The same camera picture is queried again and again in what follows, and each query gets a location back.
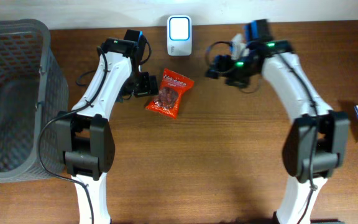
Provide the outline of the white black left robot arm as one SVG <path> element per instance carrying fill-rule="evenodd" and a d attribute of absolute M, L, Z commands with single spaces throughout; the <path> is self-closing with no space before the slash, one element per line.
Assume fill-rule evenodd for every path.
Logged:
<path fill-rule="evenodd" d="M 97 49 L 99 66 L 84 95 L 54 123 L 59 160 L 76 187 L 80 223 L 111 222 L 106 179 L 115 144 L 109 119 L 115 103 L 158 93 L 156 78 L 141 70 L 146 50 L 150 44 L 139 30 L 106 39 Z"/>

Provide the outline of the grey plastic mesh basket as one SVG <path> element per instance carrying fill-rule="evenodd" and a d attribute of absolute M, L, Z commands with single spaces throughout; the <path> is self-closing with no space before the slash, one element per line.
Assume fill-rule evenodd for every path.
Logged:
<path fill-rule="evenodd" d="M 68 108 L 67 81 L 35 19 L 0 21 L 0 183 L 60 173 L 50 120 Z"/>

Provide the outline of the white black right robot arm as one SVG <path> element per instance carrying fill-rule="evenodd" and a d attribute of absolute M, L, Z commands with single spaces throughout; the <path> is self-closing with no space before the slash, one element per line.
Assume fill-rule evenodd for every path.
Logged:
<path fill-rule="evenodd" d="M 228 55 L 204 55 L 206 77 L 225 77 L 225 83 L 245 91 L 250 78 L 260 75 L 275 90 L 288 119 L 290 132 L 282 150 L 288 174 L 284 198 L 272 223 L 311 223 L 311 212 L 321 189 L 341 167 L 346 154 L 350 121 L 334 111 L 309 81 L 299 56 L 288 40 L 273 37 L 266 19 L 252 21 L 225 43 Z"/>

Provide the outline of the white barcode scanner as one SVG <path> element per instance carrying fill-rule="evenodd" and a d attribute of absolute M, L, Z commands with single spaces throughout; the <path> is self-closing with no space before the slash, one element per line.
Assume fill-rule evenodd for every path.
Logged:
<path fill-rule="evenodd" d="M 172 57 L 192 53 L 192 20 L 186 15 L 172 15 L 167 19 L 167 52 Z"/>

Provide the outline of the red orange snack bag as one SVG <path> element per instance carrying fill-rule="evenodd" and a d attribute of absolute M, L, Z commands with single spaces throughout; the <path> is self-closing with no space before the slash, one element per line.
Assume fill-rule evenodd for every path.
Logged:
<path fill-rule="evenodd" d="M 157 96 L 153 97 L 145 109 L 176 119 L 181 98 L 193 88 L 194 83 L 192 79 L 166 68 Z"/>

